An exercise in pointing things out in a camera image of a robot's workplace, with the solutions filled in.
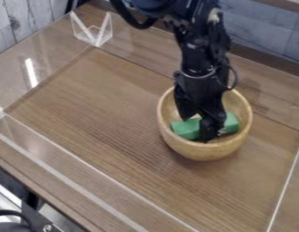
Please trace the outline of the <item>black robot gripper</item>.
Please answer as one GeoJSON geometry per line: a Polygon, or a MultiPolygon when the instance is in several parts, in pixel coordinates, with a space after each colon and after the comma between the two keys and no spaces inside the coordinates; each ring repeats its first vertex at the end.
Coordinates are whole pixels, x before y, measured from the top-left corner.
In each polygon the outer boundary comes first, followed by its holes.
{"type": "Polygon", "coordinates": [[[207,143],[226,127],[227,112],[223,95],[227,91],[230,70],[219,68],[207,76],[175,73],[175,105],[183,121],[201,114],[201,142],[207,143]]]}

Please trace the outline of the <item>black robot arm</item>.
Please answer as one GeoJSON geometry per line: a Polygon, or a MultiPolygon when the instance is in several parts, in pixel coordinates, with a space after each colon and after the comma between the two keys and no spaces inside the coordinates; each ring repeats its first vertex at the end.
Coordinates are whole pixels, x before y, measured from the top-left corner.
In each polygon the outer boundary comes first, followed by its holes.
{"type": "Polygon", "coordinates": [[[231,38],[219,0],[110,0],[126,22],[139,30],[158,21],[171,28],[182,52],[175,72],[175,105],[181,118],[195,115],[199,140],[226,134],[225,93],[237,88],[238,72],[227,57],[231,38]]]}

